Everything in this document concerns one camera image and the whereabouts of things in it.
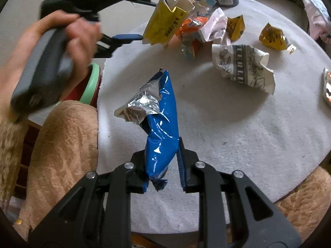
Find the person's left hand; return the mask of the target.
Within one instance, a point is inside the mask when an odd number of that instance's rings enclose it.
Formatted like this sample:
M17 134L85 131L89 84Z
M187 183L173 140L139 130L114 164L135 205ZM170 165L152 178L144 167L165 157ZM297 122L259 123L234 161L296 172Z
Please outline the person's left hand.
M64 26L69 42L67 51L73 60L73 73L66 85L63 97L70 92L88 75L88 65L95 52L96 43L102 33L99 23L90 24L77 14L55 11L26 29L19 39L6 68L12 72L11 88L14 89L22 75L28 57L41 36L51 28Z

